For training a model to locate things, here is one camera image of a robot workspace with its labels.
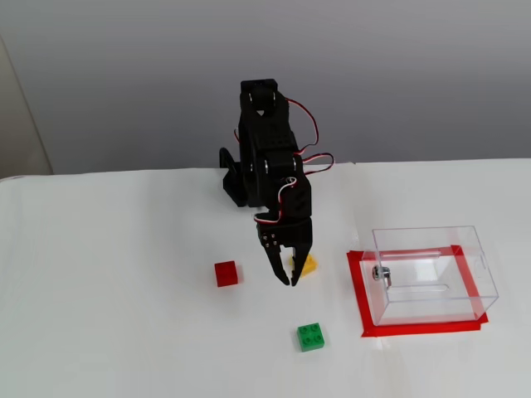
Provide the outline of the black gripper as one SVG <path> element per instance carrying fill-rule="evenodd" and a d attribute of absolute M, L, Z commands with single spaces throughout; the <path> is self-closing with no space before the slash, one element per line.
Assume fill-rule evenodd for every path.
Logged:
<path fill-rule="evenodd" d="M 282 264 L 280 246 L 293 249 L 291 286 L 295 287 L 313 244 L 309 179 L 305 173 L 286 177 L 272 193 L 267 211 L 255 214 L 256 227 L 271 268 L 284 285 L 289 285 L 290 279 Z"/>

